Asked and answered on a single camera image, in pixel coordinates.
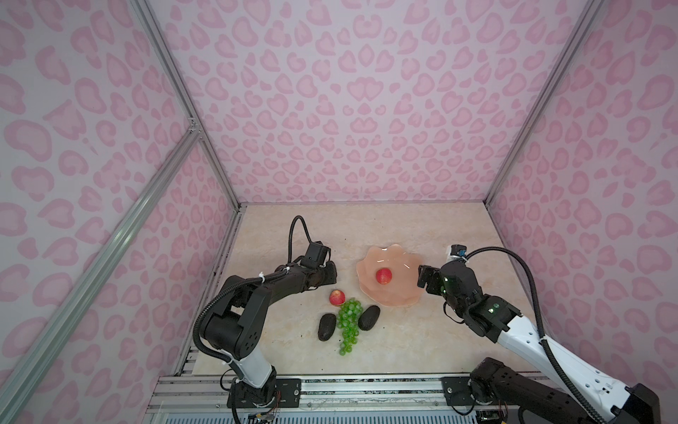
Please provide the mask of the right rear aluminium post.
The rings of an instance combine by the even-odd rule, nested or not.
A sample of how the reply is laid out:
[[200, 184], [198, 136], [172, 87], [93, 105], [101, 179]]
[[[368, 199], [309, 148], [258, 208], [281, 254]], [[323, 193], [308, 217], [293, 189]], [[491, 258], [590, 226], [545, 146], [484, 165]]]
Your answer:
[[510, 172], [518, 162], [519, 156], [528, 144], [531, 135], [534, 132], [538, 121], [543, 116], [544, 112], [553, 97], [556, 94], [559, 86], [563, 82], [565, 76], [579, 51], [584, 48], [590, 33], [593, 31], [600, 16], [607, 6], [607, 1], [604, 0], [589, 0], [584, 4], [579, 18], [577, 19], [574, 28], [561, 49], [561, 53], [554, 62], [552, 70], [549, 72], [544, 86], [536, 97], [533, 106], [529, 109], [526, 120], [521, 126], [515, 141], [513, 142], [508, 155], [501, 164], [501, 167], [492, 183], [485, 200], [483, 201], [487, 210], [497, 201], [501, 189], [510, 177]]

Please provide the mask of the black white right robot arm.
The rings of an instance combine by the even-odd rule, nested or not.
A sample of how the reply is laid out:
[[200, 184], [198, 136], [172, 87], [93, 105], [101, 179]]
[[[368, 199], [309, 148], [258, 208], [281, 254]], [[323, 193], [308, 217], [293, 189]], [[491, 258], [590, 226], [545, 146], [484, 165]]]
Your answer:
[[469, 377], [475, 402], [517, 405], [552, 423], [661, 421], [660, 399], [652, 390], [641, 383], [628, 386], [555, 342], [510, 302], [484, 293], [461, 259], [441, 268], [421, 265], [417, 285], [443, 298], [473, 333], [515, 353], [551, 381], [539, 383], [486, 358]]

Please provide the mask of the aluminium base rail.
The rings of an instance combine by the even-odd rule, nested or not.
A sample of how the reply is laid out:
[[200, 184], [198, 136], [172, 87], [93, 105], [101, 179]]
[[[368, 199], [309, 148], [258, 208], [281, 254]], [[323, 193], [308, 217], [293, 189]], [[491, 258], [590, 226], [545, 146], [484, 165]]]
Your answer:
[[[231, 423], [234, 374], [163, 377], [145, 423]], [[291, 386], [269, 423], [539, 423], [518, 405], [477, 405], [464, 394], [466, 374], [286, 376]]]

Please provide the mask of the pink scalloped fruit bowl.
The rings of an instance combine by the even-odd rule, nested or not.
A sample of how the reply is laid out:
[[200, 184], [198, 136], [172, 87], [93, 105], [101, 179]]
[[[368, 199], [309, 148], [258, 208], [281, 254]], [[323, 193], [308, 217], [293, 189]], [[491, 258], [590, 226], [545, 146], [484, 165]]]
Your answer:
[[418, 267], [423, 259], [400, 245], [370, 247], [357, 263], [360, 290], [384, 307], [410, 307], [424, 290], [418, 287]]

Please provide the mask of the aluminium post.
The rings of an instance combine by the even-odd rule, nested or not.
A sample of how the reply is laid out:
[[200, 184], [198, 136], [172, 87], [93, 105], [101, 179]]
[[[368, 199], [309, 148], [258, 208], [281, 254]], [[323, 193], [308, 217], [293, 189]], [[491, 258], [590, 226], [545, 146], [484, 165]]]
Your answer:
[[241, 203], [235, 194], [235, 191], [229, 182], [227, 173], [217, 154], [215, 145], [208, 134], [204, 122], [197, 110], [196, 103], [188, 90], [185, 78], [182, 76], [178, 63], [176, 62], [169, 43], [164, 36], [161, 25], [155, 16], [153, 7], [149, 1], [146, 0], [132, 0], [130, 2], [134, 10], [139, 24], [143, 27], [147, 34], [148, 40], [152, 49], [155, 51], [157, 58], [160, 61], [162, 69], [167, 75], [169, 84], [171, 84], [174, 93], [178, 97], [178, 102], [181, 105], [186, 118], [191, 124], [192, 129], [198, 133], [198, 139], [201, 146], [208, 157], [208, 162], [216, 174], [216, 179], [222, 190], [227, 195], [230, 205], [236, 212], [241, 210]]
[[604, 0], [589, 0], [584, 4], [579, 18], [577, 19], [574, 28], [561, 49], [561, 53], [554, 62], [552, 70], [549, 72], [544, 86], [536, 97], [533, 106], [529, 109], [526, 120], [521, 126], [515, 141], [513, 142], [508, 155], [501, 164], [501, 167], [492, 183], [485, 200], [483, 201], [487, 210], [497, 201], [501, 189], [510, 177], [510, 172], [518, 162], [519, 156], [528, 144], [531, 135], [534, 132], [538, 121], [543, 116], [544, 112], [553, 97], [556, 94], [559, 86], [563, 82], [565, 76], [579, 51], [584, 48], [590, 33], [593, 31], [600, 16], [607, 6], [607, 1]]

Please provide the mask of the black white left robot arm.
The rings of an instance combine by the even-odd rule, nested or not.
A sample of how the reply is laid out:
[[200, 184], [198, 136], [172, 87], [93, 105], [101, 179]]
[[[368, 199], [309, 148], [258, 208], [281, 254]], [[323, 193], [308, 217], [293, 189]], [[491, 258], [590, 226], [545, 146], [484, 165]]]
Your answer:
[[333, 261], [312, 267], [289, 263], [258, 277], [227, 278], [215, 298], [199, 312], [192, 342], [208, 357], [235, 372], [227, 405], [231, 409], [270, 408], [282, 402], [276, 370], [258, 347], [268, 309], [291, 295], [337, 282]]

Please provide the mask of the left rear aluminium post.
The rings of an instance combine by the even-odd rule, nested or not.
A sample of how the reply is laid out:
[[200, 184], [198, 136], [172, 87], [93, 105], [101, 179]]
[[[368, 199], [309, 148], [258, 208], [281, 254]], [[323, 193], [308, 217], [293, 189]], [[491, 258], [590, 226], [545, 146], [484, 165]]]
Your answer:
[[155, 51], [157, 58], [160, 61], [162, 69], [167, 75], [169, 84], [171, 84], [174, 93], [178, 97], [178, 102], [181, 105], [186, 118], [191, 124], [192, 129], [198, 133], [198, 139], [201, 146], [208, 157], [208, 162], [216, 174], [216, 179], [222, 190], [227, 195], [230, 205], [236, 212], [241, 210], [241, 203], [235, 194], [235, 191], [229, 182], [227, 173], [217, 154], [215, 145], [208, 134], [204, 122], [197, 110], [196, 103], [188, 90], [185, 78], [182, 76], [178, 63], [176, 62], [169, 43], [164, 36], [161, 25], [155, 16], [153, 7], [149, 1], [146, 0], [132, 0], [130, 2], [134, 10], [139, 24], [143, 27], [147, 34], [148, 40], [152, 49]]

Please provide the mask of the aluminium frame diagonal bar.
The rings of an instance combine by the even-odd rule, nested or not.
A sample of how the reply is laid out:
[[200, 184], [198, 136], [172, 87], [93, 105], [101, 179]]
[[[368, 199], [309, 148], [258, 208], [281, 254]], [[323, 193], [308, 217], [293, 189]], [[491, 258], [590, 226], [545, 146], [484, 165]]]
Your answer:
[[200, 139], [186, 132], [18, 362], [1, 390], [1, 422], [17, 420]]

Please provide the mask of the green grape bunch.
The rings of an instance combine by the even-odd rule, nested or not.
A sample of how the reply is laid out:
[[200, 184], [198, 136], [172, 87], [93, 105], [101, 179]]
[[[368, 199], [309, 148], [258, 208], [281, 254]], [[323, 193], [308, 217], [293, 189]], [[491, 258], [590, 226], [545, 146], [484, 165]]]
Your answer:
[[353, 346], [358, 342], [358, 320], [364, 309], [362, 304], [355, 299], [347, 300], [339, 309], [337, 316], [337, 328], [341, 330], [341, 342], [339, 354], [344, 356], [351, 353]]

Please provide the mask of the red apple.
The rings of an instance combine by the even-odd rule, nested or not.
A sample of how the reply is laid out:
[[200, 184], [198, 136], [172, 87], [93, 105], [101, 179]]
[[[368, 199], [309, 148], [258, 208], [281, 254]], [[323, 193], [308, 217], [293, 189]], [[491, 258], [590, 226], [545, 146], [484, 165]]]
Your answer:
[[393, 273], [389, 268], [381, 268], [375, 273], [375, 280], [378, 284], [390, 284], [393, 279]]
[[332, 306], [340, 307], [346, 302], [346, 296], [341, 290], [333, 290], [328, 296], [328, 300]]

